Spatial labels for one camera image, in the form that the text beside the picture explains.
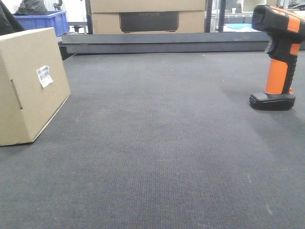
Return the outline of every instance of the orange barcode scanner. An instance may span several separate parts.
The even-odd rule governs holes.
[[[250,106],[257,110],[289,110],[295,104],[290,86],[300,45],[305,40],[305,17],[258,5],[253,11],[252,28],[271,37],[266,49],[271,63],[265,92],[252,94]]]

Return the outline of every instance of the dark gray felt surface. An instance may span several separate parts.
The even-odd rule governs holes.
[[[33,144],[0,147],[1,229],[305,228],[305,52],[285,112],[248,105],[262,52],[64,64],[66,104]]]

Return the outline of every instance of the barcode label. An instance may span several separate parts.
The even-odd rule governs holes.
[[[46,65],[36,70],[39,82],[41,83],[43,88],[45,88],[46,86],[48,86],[53,82],[49,73],[49,69],[50,67]]]

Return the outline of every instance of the metal pole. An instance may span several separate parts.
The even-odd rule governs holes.
[[[224,31],[224,13],[225,13],[226,1],[220,0],[220,12],[219,12],[219,22],[218,22],[218,31]]]
[[[85,3],[86,3],[88,34],[93,34],[90,0],[85,0]]]
[[[288,5],[289,5],[289,0],[284,0],[283,9],[284,10],[288,9]]]
[[[208,0],[206,6],[205,32],[211,32],[212,7],[213,0]]]

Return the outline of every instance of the blue bin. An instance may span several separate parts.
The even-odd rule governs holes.
[[[25,30],[54,27],[56,36],[68,32],[67,11],[49,11],[49,15],[14,16]]]

